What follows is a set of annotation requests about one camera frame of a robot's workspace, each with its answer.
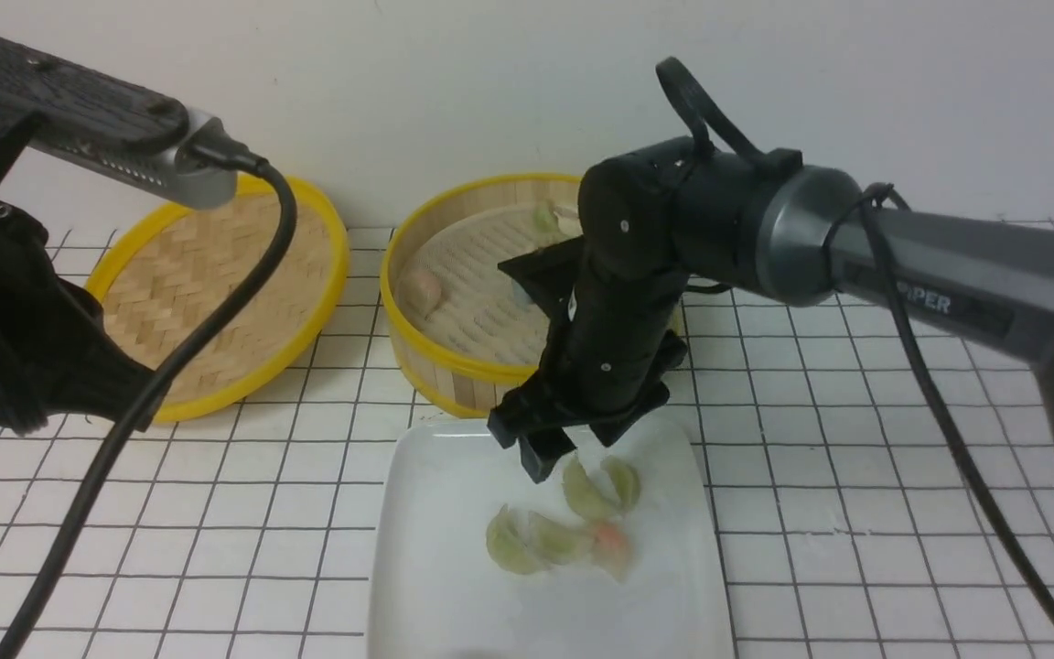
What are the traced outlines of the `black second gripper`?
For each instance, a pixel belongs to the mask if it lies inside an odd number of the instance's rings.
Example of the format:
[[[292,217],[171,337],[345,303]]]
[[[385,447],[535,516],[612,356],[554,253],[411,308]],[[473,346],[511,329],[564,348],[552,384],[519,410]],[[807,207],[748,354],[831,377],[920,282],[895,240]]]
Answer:
[[[671,326],[689,275],[666,249],[585,238],[502,260],[499,270],[548,330],[535,372],[500,400],[487,426],[541,483],[574,450],[569,428],[589,428],[609,448],[668,402],[662,377],[689,350]]]

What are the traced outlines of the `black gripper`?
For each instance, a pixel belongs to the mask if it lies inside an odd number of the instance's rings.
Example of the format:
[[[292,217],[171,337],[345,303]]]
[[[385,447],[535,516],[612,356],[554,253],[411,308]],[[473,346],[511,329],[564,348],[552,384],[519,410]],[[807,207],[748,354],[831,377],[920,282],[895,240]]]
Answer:
[[[22,113],[0,128],[0,185],[43,125]],[[113,422],[152,381],[105,333],[100,301],[56,275],[48,230],[0,200],[0,427],[25,437],[50,416]]]

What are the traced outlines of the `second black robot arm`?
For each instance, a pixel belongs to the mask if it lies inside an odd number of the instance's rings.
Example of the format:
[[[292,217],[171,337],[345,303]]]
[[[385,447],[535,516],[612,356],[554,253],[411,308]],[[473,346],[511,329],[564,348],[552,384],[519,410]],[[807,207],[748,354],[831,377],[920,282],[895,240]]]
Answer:
[[[225,203],[242,171],[296,200],[264,156],[226,134],[218,118],[175,118],[147,131],[96,118],[62,121],[48,110],[0,118],[0,180],[25,147],[70,130],[71,153],[99,161],[157,146],[187,161],[191,206]],[[583,236],[500,268],[551,319],[541,366],[489,414],[505,447],[518,446],[535,482],[573,449],[568,427],[590,426],[610,446],[641,414],[668,400],[660,384],[684,346],[657,333],[668,303],[701,275],[790,306],[840,291],[886,306],[913,375],[940,421],[967,482],[979,474],[913,341],[910,316],[1023,362],[1036,375],[1054,438],[1054,231],[911,211],[891,185],[861,189],[798,153],[715,149],[705,125],[591,167],[578,208]],[[0,217],[0,427],[28,434],[57,413],[147,429],[170,377],[216,337],[216,324],[151,368],[105,337],[100,305],[55,275],[47,233],[28,214]]]

